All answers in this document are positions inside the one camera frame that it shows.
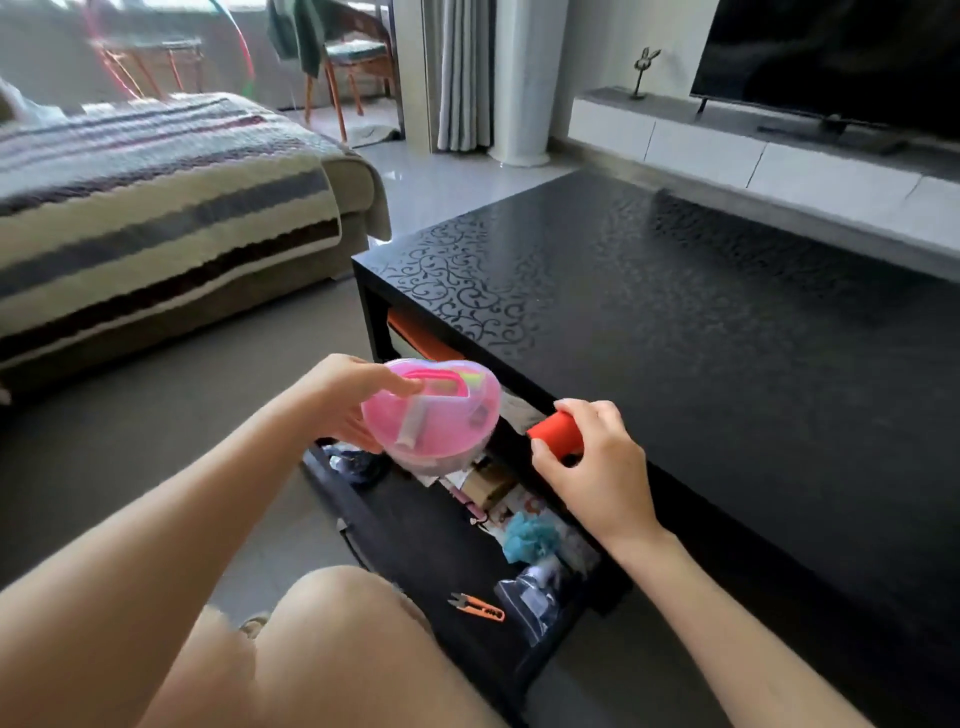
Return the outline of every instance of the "pink handle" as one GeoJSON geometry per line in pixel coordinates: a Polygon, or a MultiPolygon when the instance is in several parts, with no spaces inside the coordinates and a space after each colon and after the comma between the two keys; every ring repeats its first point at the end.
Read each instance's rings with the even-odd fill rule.
{"type": "Polygon", "coordinates": [[[411,372],[405,372],[403,377],[406,379],[432,379],[434,381],[449,381],[454,382],[457,387],[452,393],[431,393],[431,394],[442,394],[444,397],[468,397],[469,389],[467,388],[467,383],[464,381],[464,378],[458,375],[456,372],[452,372],[449,369],[415,369],[411,372]]]}

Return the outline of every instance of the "television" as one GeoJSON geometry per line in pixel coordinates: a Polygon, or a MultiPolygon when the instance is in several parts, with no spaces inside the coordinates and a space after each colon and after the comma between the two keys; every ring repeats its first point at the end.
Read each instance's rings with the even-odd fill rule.
{"type": "Polygon", "coordinates": [[[960,0],[720,0],[691,93],[960,137],[960,0]]]}

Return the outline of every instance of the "scissors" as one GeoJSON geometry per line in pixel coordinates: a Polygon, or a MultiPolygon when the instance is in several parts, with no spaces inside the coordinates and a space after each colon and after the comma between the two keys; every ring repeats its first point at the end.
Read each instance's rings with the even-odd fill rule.
{"type": "Polygon", "coordinates": [[[492,619],[493,621],[503,621],[506,618],[502,609],[494,607],[476,596],[458,594],[457,592],[452,592],[450,595],[453,598],[448,599],[447,603],[452,604],[461,612],[484,619],[492,619]]]}

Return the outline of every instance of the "curtain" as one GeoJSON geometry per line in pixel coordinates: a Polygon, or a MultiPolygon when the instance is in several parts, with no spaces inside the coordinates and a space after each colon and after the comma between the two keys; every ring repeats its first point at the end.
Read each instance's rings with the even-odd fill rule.
{"type": "Polygon", "coordinates": [[[468,152],[492,144],[494,3],[444,0],[437,138],[441,150],[468,152]]]}

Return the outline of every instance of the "hand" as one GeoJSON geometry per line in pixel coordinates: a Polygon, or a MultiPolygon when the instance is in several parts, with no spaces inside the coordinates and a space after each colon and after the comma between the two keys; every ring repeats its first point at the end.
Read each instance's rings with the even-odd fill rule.
{"type": "Polygon", "coordinates": [[[663,540],[647,481],[647,457],[630,439],[613,402],[560,400],[584,438],[584,457],[561,463],[542,440],[534,440],[533,464],[593,537],[616,558],[629,544],[663,540]]]}
{"type": "Polygon", "coordinates": [[[382,389],[410,397],[423,389],[419,379],[405,379],[383,364],[332,353],[281,395],[302,412],[310,428],[309,437],[335,437],[380,452],[380,446],[363,421],[360,402],[382,389]]]}

